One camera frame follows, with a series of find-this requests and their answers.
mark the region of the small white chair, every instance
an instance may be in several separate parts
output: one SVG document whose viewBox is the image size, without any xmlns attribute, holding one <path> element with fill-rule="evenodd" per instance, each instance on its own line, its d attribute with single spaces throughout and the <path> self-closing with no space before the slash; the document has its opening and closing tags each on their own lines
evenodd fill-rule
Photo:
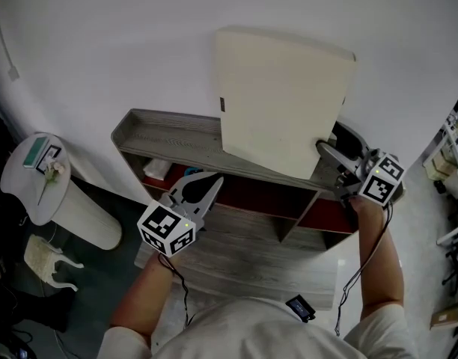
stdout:
<svg viewBox="0 0 458 359">
<path fill-rule="evenodd" d="M 60 248 L 54 248 L 45 239 L 31 234 L 25 250 L 25 262 L 29 268 L 33 270 L 43 282 L 57 289 L 69 287 L 74 291 L 78 291 L 78 288 L 73 284 L 56 282 L 52 278 L 52 275 L 56 273 L 55 263 L 57 261 L 66 262 L 78 269 L 85 267 L 82 263 L 75 263 L 63 255 L 63 251 Z"/>
</svg>

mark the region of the white shirt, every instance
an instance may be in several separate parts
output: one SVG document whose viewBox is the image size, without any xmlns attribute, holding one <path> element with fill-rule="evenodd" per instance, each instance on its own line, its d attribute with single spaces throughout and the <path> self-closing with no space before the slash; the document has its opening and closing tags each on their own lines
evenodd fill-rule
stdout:
<svg viewBox="0 0 458 359">
<path fill-rule="evenodd" d="M 115 327 L 105 333 L 97 358 L 151 357 L 141 335 Z M 310 321 L 301 322 L 285 304 L 256 298 L 226 301 L 198 314 L 185 331 L 154 356 L 155 359 L 416 357 L 403 308 L 396 304 L 372 313 L 342 340 Z"/>
</svg>

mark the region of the forearm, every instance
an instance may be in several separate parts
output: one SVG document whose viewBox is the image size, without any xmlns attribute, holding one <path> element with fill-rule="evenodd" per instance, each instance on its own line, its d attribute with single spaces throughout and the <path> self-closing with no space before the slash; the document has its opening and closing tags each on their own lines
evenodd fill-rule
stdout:
<svg viewBox="0 0 458 359">
<path fill-rule="evenodd" d="M 172 272 L 158 261 L 154 253 L 142 273 L 123 297 L 112 317 L 112 326 L 130 328 L 148 341 L 156 329 L 172 285 Z M 179 259 L 171 258 L 173 265 Z"/>
<path fill-rule="evenodd" d="M 367 206 L 358 213 L 361 265 L 367 260 L 382 232 L 385 218 L 379 206 Z M 361 275 L 363 310 L 361 319 L 386 304 L 403 305 L 403 275 L 388 230 Z"/>
</svg>

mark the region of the round tabletop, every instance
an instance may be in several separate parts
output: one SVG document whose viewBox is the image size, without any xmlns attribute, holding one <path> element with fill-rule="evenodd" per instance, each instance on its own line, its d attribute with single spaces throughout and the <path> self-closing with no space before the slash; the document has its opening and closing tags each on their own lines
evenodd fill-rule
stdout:
<svg viewBox="0 0 458 359">
<path fill-rule="evenodd" d="M 38 164 L 46 156 L 49 148 L 55 147 L 50 153 L 59 149 L 55 160 L 65 168 L 63 174 L 58 174 L 56 182 L 49 183 L 46 189 L 44 189 L 46 182 L 44 173 L 39 172 L 36 168 L 25 168 L 22 165 L 36 138 L 44 135 L 49 138 L 49 141 L 38 160 Z M 0 188 L 4 193 L 17 196 L 26 208 L 31 221 L 36 225 L 42 225 L 51 221 L 53 215 L 58 211 L 66 194 L 70 178 L 70 160 L 61 140 L 48 133 L 37 133 L 26 138 L 13 151 L 4 167 Z"/>
</svg>

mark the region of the white wall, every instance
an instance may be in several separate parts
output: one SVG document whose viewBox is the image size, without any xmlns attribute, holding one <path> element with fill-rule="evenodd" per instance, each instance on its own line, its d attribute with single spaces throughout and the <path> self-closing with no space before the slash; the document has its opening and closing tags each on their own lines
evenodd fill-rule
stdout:
<svg viewBox="0 0 458 359">
<path fill-rule="evenodd" d="M 289 31 L 353 51 L 341 119 L 410 165 L 458 98 L 458 0 L 0 0 L 0 97 L 21 129 L 67 140 L 89 181 L 148 197 L 110 134 L 130 108 L 219 115 L 217 28 Z"/>
</svg>

